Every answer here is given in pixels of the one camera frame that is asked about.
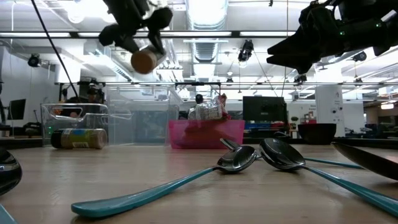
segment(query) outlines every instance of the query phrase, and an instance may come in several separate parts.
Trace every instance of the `cylindrical can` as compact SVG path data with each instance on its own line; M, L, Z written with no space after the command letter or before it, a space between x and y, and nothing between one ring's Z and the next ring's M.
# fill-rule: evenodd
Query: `cylindrical can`
M160 65L164 58L165 54L158 52L154 46L149 45L131 56L131 66L138 73L148 74Z
M51 135L51 145L57 149L102 149L106 142L103 129L58 129Z

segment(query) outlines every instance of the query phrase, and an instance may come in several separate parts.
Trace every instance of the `pink container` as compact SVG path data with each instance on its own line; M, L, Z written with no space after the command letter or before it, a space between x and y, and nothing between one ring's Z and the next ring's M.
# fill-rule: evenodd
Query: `pink container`
M220 138L243 143L244 121L169 121L173 149L226 149Z

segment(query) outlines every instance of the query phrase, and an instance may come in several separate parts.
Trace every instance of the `monitor screen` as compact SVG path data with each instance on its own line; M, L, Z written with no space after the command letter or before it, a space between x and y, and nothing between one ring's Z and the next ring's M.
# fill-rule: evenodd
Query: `monitor screen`
M244 96L243 120L284 121L285 101L283 97Z
M26 99L10 101L8 108L8 120L24 119Z

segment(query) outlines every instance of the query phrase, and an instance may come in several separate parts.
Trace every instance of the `transparent storage box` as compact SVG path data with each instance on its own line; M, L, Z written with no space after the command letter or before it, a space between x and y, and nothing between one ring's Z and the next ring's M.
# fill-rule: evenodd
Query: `transparent storage box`
M108 133L109 114L106 105L96 103L51 103L41 104L40 108L44 146L51 145L51 135L58 129L101 128Z
M168 145L182 100L174 87L108 85L109 143Z

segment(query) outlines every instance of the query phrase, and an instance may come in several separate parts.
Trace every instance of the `serving spoon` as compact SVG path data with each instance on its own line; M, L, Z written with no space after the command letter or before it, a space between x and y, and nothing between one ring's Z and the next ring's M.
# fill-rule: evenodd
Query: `serving spoon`
M0 148L0 196L12 190L21 179L22 168L17 159L7 150ZM2 205L0 205L0 223L16 223Z
M237 147L240 147L238 143L229 140L229 139L220 139L220 141L230 150L234 150ZM256 159L260 159L261 155L260 152L257 152ZM312 159L312 158L304 158L306 161L313 161L313 162L321 162L324 164L331 164L331 165L337 165L337 166L342 166L342 167L349 167L349 168L355 168L355 169L363 169L361 166L355 165L355 164L346 164L344 162L336 162L336 161L327 161L323 159Z
M353 146L347 146L337 142L332 142L331 145L343 156L361 165L365 169L384 177L398 180L398 163Z
M275 168L286 171L298 169L309 170L360 196L367 202L383 209L391 215L398 217L398 200L335 177L324 171L306 166L303 156L295 148L283 141L272 138L264 139L260 143L260 152L262 158Z
M235 174L248 168L255 160L256 150L251 146L242 146L235 151L229 151L224 154L223 157L218 160L217 166L204 169L195 174L135 194L73 203L72 211L81 216L93 218L107 217L126 212L157 200L184 184L214 170L220 170L226 174Z

